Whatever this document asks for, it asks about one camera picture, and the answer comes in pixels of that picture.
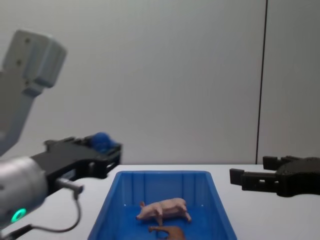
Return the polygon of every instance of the white wall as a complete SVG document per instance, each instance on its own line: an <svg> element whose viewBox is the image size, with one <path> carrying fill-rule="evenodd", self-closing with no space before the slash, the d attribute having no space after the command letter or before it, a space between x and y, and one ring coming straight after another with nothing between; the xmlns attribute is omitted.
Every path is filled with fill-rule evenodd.
<svg viewBox="0 0 320 240"><path fill-rule="evenodd" d="M16 29L68 48L5 157L99 131L123 163L254 163L265 0L2 0L0 57Z"/></svg>
<svg viewBox="0 0 320 240"><path fill-rule="evenodd" d="M258 156L320 155L320 1L269 0Z"/></svg>

